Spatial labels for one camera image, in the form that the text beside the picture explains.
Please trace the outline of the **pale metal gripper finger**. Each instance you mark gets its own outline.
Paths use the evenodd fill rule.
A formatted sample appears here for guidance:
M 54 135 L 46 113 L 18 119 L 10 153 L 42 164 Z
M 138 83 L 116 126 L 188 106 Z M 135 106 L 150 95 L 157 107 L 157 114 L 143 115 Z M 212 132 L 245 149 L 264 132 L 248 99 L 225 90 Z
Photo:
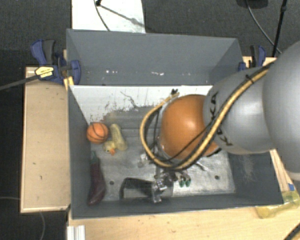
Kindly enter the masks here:
M 174 182 L 167 182 L 165 184 L 166 189 L 163 191 L 164 197 L 172 197 L 174 192 Z
M 153 181 L 151 184 L 151 196 L 154 204 L 162 201 L 161 195 L 165 190 L 165 185 L 161 181 Z

